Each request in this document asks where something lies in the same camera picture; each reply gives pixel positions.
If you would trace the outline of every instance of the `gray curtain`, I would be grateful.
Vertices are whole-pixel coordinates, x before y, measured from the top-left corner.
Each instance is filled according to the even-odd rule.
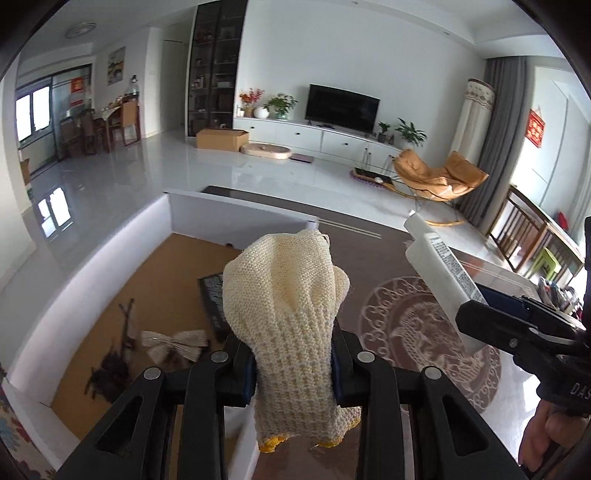
[[[526,57],[486,61],[484,81],[495,89],[496,99],[478,167],[489,177],[458,204],[459,210],[475,227],[483,222],[506,168],[514,168],[511,151],[523,142],[525,132],[518,125],[524,106],[527,71]]]

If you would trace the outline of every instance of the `ceiling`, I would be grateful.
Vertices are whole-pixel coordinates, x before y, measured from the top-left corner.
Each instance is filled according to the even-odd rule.
[[[499,21],[512,15],[521,15],[521,9],[512,0],[424,0],[443,8],[475,29],[483,24]]]
[[[92,43],[92,51],[124,38],[137,28],[157,23],[167,17],[164,27],[180,21],[184,14],[191,21],[189,8],[198,0],[70,0],[29,40],[22,59],[77,44]],[[68,40],[66,30],[82,22],[95,22],[96,29],[79,38]]]
[[[561,56],[541,27],[512,0],[268,1],[323,1],[398,16],[474,48],[484,58],[519,54]],[[164,27],[191,21],[190,9],[200,2],[203,0],[70,0],[32,37],[21,60],[28,60],[30,65],[47,64],[46,59],[52,56],[48,52],[60,49],[70,57],[77,48],[93,54],[142,26]],[[97,23],[93,32],[72,40],[65,38],[66,30],[89,21]]]

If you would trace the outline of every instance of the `ceiling light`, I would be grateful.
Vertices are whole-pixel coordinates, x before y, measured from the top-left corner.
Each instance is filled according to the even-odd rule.
[[[84,22],[66,31],[66,38],[77,38],[92,32],[96,28],[96,23]]]

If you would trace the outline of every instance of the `television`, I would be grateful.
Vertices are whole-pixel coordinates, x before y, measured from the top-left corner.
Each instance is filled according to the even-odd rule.
[[[374,131],[379,99],[338,88],[310,85],[306,120],[364,133]]]

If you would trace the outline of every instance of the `white partition wall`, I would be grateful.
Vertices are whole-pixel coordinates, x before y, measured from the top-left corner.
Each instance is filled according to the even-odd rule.
[[[49,407],[66,368],[105,307],[171,233],[244,249],[268,233],[316,228],[317,218],[204,193],[170,192],[139,212],[72,275],[36,321],[13,362],[4,390],[27,433],[58,469],[78,444]],[[258,449],[252,412],[232,464],[233,480],[250,478]]]
[[[318,227],[312,215],[246,200],[175,190],[168,196],[173,232],[214,244],[232,244],[240,250],[268,233],[297,233]]]

